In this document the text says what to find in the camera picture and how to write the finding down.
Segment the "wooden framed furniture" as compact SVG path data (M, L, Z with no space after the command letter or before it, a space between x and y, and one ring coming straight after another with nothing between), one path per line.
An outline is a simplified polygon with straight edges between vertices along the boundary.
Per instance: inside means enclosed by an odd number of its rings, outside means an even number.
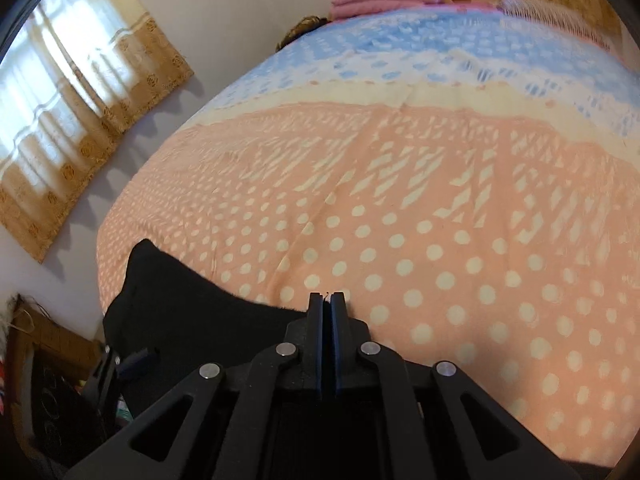
M9 300L6 414L30 458L70 468L96 443L96 413L81 390L100 362L101 344L54 322L46 309Z

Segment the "polka dot bed sheet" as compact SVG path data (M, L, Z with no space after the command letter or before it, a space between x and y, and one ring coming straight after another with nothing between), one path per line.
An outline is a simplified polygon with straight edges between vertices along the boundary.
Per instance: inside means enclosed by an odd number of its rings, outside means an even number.
M639 75L590 42L476 9L323 26L122 190L104 315L142 240L258 304L342 292L566 460L612 466L638 431Z

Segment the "striped pillow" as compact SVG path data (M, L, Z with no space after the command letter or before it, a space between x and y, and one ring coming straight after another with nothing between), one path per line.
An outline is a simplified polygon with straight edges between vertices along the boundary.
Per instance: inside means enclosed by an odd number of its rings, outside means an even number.
M622 41L620 19L602 0L497 0L497 8L506 15L589 40L604 50L618 48Z

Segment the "beige curtain side window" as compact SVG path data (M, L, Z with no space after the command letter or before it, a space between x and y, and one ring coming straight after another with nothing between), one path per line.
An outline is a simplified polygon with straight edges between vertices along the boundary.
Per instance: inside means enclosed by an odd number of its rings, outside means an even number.
M122 138L193 70L140 0L40 0L1 62L1 223L43 262Z

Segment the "black pants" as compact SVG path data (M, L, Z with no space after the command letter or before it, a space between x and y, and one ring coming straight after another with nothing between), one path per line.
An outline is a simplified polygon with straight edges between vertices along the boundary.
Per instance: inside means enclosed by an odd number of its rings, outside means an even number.
M206 363L250 362L305 316L234 296L142 240L130 252L103 328L120 359L120 392L138 416Z

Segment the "brown patterned cloth bundle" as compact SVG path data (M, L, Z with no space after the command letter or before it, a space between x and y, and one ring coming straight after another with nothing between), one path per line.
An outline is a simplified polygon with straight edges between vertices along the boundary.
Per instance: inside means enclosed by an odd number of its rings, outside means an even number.
M292 44L292 42L296 41L300 37L326 26L329 22L330 20L328 18L320 18L320 16L315 15L305 16L285 34L283 39L277 44L276 51L279 52L283 50L286 46Z

